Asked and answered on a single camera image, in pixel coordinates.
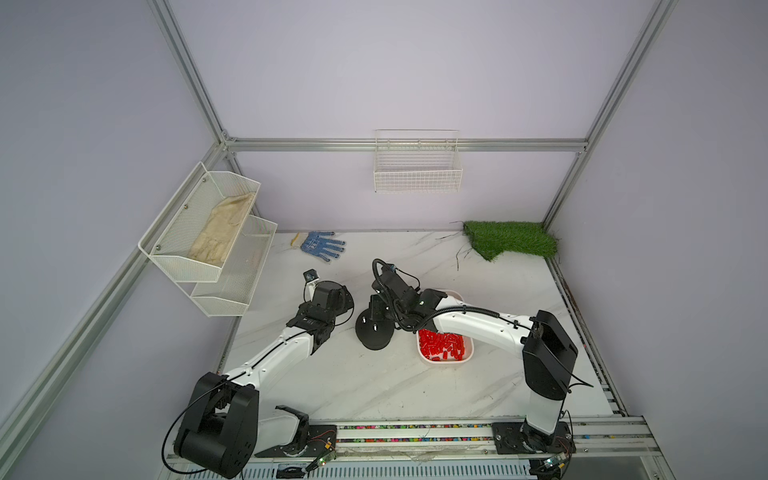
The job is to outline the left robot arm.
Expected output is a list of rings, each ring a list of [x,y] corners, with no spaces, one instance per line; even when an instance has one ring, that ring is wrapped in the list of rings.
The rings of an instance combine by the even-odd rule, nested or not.
[[[271,417],[260,415],[261,396],[294,366],[330,339],[337,317],[354,309],[346,286],[334,281],[305,284],[306,299],[269,346],[224,374],[208,372],[194,386],[190,401],[171,427],[176,456],[232,479],[253,454],[277,450],[297,456],[309,446],[309,416],[286,405]]]

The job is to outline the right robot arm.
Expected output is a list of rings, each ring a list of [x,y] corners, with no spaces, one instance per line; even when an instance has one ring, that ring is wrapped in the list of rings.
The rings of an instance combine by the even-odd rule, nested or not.
[[[519,357],[529,389],[524,421],[513,435],[515,452],[553,452],[564,434],[561,411],[570,393],[578,349],[556,316],[500,313],[473,306],[440,290],[403,280],[406,273],[381,259],[372,262],[374,293],[355,322],[358,340],[369,350],[389,345],[397,330],[469,337]]]

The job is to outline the red sleeves pile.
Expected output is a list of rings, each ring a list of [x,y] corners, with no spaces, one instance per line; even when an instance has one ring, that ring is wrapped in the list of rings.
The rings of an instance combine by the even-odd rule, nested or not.
[[[417,342],[419,353],[431,362],[460,362],[467,356],[467,343],[462,335],[419,330]]]

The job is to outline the blue dotted work glove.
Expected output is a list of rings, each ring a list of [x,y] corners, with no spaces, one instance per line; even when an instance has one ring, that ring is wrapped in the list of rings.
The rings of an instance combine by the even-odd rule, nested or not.
[[[290,246],[328,263],[345,252],[346,242],[336,239],[332,231],[310,231],[297,233]]]

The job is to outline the white tray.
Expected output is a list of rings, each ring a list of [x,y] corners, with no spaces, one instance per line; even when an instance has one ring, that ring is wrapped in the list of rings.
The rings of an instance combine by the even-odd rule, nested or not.
[[[474,343],[467,336],[437,333],[425,325],[421,325],[415,335],[418,354],[427,364],[457,365],[472,358]]]

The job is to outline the lower white mesh shelf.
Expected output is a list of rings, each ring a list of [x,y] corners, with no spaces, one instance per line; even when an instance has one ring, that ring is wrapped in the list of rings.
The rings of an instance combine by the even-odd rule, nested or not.
[[[206,316],[242,316],[248,311],[276,230],[274,222],[246,218],[219,280],[198,283],[192,290],[191,300]]]

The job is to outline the white mesh shelf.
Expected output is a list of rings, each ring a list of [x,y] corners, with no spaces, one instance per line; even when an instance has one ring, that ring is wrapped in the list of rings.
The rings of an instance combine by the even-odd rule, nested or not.
[[[276,230],[274,222],[246,218],[219,280],[198,283],[192,290],[191,300],[206,316],[242,316],[248,311]]]
[[[199,163],[139,240],[139,251],[176,283],[218,281],[260,187]]]

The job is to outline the green artificial grass mat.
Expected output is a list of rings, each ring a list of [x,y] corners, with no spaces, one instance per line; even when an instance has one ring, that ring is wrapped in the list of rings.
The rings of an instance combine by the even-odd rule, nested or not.
[[[463,233],[472,248],[486,261],[494,261],[507,252],[542,258],[553,258],[558,253],[558,240],[541,223],[466,221]]]

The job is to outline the beige cloth in shelf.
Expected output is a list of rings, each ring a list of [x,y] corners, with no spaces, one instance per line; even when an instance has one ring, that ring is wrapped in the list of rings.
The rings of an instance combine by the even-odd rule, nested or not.
[[[222,267],[237,234],[256,198],[255,193],[224,198],[211,211],[206,224],[193,242],[188,257]]]

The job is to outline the upper white mesh shelf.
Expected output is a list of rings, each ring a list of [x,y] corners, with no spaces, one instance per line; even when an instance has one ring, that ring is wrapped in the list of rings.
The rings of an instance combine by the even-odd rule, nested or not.
[[[139,240],[139,251],[176,283],[218,281],[260,187],[199,163]]]

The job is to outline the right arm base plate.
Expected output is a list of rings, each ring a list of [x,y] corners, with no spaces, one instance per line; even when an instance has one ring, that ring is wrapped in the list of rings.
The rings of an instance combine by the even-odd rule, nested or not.
[[[558,421],[550,434],[525,421],[494,422],[491,430],[496,451],[501,455],[570,454],[575,449],[571,428],[564,421]]]

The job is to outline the aluminium mounting rail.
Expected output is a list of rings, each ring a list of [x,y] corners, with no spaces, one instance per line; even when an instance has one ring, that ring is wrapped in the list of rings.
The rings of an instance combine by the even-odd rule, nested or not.
[[[650,428],[639,417],[569,418],[563,415],[572,431],[575,449],[569,456],[657,456],[661,453]],[[495,422],[522,422],[501,419]],[[537,458],[555,454],[498,454],[492,437],[493,421],[396,421],[384,423],[338,422],[336,445],[329,450],[349,459],[473,458],[479,455]],[[267,450],[258,447],[251,455]]]

